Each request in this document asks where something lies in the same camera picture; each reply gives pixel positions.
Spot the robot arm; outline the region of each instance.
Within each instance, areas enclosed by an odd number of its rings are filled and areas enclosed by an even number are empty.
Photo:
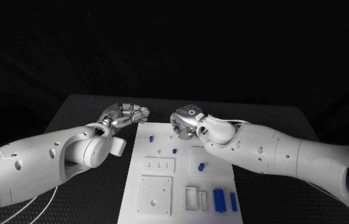
[[[246,121],[221,120],[187,105],[171,116],[178,136],[198,134],[207,151],[244,169],[305,180],[349,206],[349,146],[295,138]]]
[[[22,139],[0,148],[0,207],[27,201],[99,167],[109,154],[122,156],[126,140],[115,137],[148,121],[149,109],[115,104],[99,122]]]

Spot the metal robotic hand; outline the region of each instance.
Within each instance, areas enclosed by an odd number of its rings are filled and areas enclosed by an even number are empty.
[[[97,123],[0,147],[0,207],[32,199],[99,167],[110,153],[122,156],[126,140],[116,133],[132,123],[145,123],[149,114],[136,104],[115,104]]]
[[[349,146],[295,138],[270,127],[223,120],[187,105],[171,115],[178,137],[201,138],[207,151],[244,169],[305,180],[349,207]]]

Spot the robotic hand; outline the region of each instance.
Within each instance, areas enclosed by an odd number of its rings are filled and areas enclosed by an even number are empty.
[[[216,157],[256,173],[305,180],[349,206],[349,146],[302,140],[266,126],[218,119],[194,104],[177,110],[171,123],[181,139],[198,135]]]
[[[122,156],[126,140],[115,137],[132,123],[148,121],[149,109],[115,104],[99,122],[22,139],[0,148],[0,207],[27,201],[105,162]]]

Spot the table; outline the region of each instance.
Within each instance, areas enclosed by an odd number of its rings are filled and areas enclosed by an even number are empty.
[[[240,119],[283,133],[319,141],[302,111],[292,106],[237,104],[193,100],[151,99],[97,95],[71,95],[45,133],[96,122],[116,102],[151,109],[151,122],[169,123],[172,112],[197,104],[223,119]],[[37,223],[118,223],[126,187],[138,124],[119,132],[128,141],[122,157],[112,154],[97,169],[77,175],[58,187],[53,203]],[[292,177],[260,175],[234,166],[243,220],[250,223],[349,223],[349,208],[305,181]],[[54,190],[38,197],[9,223],[31,223],[51,199]],[[0,208],[0,220],[11,217],[30,201]]]

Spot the hole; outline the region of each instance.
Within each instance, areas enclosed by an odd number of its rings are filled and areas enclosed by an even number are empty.
[[[15,168],[17,168],[17,170],[22,169],[22,161],[21,160],[17,161]]]
[[[51,156],[53,159],[56,158],[56,156],[57,156],[57,151],[56,151],[56,149],[51,149],[51,150],[50,150],[50,156]]]

